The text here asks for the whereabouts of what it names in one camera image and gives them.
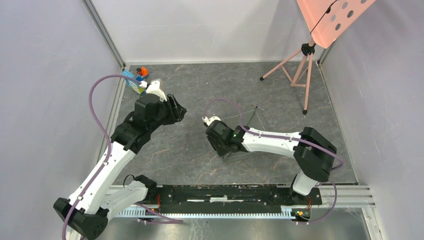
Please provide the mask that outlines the grey cloth napkin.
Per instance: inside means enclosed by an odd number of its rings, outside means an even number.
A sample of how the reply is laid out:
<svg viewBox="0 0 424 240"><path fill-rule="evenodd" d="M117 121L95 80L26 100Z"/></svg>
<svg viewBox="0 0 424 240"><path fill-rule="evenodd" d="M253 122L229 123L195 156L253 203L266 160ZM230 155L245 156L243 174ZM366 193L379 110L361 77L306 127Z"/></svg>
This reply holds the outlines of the grey cloth napkin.
<svg viewBox="0 0 424 240"><path fill-rule="evenodd" d="M254 128L260 131L266 131L268 125L264 117L264 109L255 105L251 110L242 112L242 123L249 128ZM240 115L236 114L231 117L223 118L222 121L233 130L240 123ZM224 163L232 163L237 161L259 161L268 157L270 153L265 153L261 151L256 152L229 152L225 156L222 156L221 159Z"/></svg>

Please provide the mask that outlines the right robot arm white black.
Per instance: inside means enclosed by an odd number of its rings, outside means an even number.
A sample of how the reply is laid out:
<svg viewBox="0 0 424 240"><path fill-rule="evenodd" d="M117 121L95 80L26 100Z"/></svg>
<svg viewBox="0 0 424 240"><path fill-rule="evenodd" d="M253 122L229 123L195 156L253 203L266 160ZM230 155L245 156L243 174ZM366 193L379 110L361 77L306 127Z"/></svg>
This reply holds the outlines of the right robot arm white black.
<svg viewBox="0 0 424 240"><path fill-rule="evenodd" d="M207 140L219 156L238 152L264 152L296 160L300 167L289 189L289 199L302 204L312 189L329 180L337 155L336 147L312 127L300 132L261 131L238 125L227 126L219 117L203 117Z"/></svg>

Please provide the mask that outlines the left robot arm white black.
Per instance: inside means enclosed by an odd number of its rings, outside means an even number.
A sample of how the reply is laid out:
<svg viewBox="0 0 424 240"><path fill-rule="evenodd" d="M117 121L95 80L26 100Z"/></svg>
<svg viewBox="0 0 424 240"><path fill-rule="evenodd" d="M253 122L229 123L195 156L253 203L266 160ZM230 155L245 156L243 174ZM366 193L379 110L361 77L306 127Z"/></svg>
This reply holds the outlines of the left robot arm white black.
<svg viewBox="0 0 424 240"><path fill-rule="evenodd" d="M97 239L109 221L127 207L144 202L151 204L158 199L157 183L145 175L139 175L126 187L106 196L122 169L151 140L152 133L160 126L181 122L187 109L172 94L161 100L155 94L142 95L124 121L107 140L108 146L80 187L68 198L59 197L54 210L64 222L84 240Z"/></svg>

